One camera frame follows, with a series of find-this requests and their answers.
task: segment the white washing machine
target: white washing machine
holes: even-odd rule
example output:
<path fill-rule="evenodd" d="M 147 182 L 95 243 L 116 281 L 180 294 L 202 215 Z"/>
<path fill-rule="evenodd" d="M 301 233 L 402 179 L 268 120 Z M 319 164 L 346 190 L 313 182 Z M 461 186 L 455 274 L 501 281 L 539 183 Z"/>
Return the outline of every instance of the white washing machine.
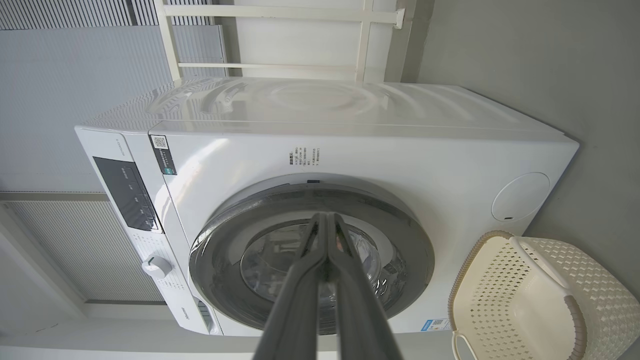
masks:
<path fill-rule="evenodd" d="M 578 149 L 457 86 L 291 79 L 180 80 L 76 131 L 180 326 L 227 336 L 260 336 L 317 211 L 392 330 L 433 329 L 476 240 L 521 235 Z"/>

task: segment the control panel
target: control panel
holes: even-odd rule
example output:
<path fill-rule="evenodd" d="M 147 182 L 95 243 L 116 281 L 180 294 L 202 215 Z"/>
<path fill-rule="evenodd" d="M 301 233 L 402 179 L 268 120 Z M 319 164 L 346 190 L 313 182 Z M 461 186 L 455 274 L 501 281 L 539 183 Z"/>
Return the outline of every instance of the control panel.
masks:
<path fill-rule="evenodd" d="M 93 157 L 127 226 L 161 232 L 156 212 L 136 167 L 131 161 Z"/>
<path fill-rule="evenodd" d="M 142 270 L 153 278 L 178 324 L 201 334 L 220 335 L 218 324 L 191 294 L 166 236 L 136 229 L 127 229 L 127 233 L 143 259 Z"/>

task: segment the white plastic basket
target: white plastic basket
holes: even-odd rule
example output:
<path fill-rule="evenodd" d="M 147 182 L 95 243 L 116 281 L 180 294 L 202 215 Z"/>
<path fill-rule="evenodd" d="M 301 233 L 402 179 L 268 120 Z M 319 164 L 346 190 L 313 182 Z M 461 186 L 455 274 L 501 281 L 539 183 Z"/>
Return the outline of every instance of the white plastic basket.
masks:
<path fill-rule="evenodd" d="M 640 335 L 640 304 L 605 268 L 562 241 L 485 234 L 449 301 L 452 346 L 476 360 L 615 360 Z"/>

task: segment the white wall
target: white wall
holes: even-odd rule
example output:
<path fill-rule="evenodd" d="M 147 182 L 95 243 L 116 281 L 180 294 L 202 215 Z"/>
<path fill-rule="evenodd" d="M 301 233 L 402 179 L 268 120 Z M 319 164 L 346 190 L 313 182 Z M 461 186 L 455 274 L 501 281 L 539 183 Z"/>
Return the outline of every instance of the white wall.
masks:
<path fill-rule="evenodd" d="M 364 0 L 236 0 L 236 5 L 360 8 Z M 396 0 L 377 0 L 375 11 L 394 12 Z M 269 18 L 237 18 L 243 63 L 355 66 L 360 38 L 359 22 Z M 392 26 L 372 24 L 365 81 L 383 81 Z M 243 69 L 244 76 L 354 80 L 351 71 Z"/>
<path fill-rule="evenodd" d="M 0 289 L 0 336 L 27 334 L 70 319 L 2 248 Z"/>

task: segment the door glass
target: door glass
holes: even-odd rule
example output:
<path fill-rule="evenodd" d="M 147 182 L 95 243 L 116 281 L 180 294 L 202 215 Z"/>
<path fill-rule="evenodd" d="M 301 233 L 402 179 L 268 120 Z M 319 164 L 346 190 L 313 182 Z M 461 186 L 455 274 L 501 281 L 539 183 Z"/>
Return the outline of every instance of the door glass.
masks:
<path fill-rule="evenodd" d="M 275 301 L 282 290 L 287 271 L 294 261 L 300 239 L 304 235 L 307 224 L 280 224 L 260 238 L 256 239 L 245 250 L 240 269 L 244 282 L 256 294 Z M 349 226 L 349 235 L 360 256 L 366 276 L 372 286 L 380 282 L 381 261 L 374 242 L 363 231 Z M 319 289 L 319 305 L 335 305 L 335 288 L 329 284 Z"/>

